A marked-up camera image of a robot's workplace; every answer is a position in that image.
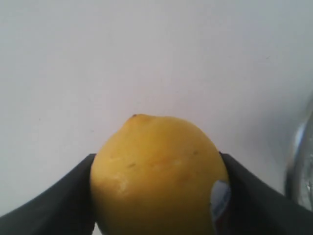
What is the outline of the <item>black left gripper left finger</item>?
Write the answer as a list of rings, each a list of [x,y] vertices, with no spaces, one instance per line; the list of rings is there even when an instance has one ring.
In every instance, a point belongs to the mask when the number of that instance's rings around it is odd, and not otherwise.
[[[90,197],[89,154],[46,191],[1,216],[2,235],[90,235],[95,216]]]

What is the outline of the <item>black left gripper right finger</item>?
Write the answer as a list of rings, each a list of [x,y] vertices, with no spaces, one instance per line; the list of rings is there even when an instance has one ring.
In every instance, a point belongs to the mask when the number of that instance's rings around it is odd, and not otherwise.
[[[232,235],[311,235],[313,213],[281,195],[232,156],[222,153],[231,199],[228,230]]]

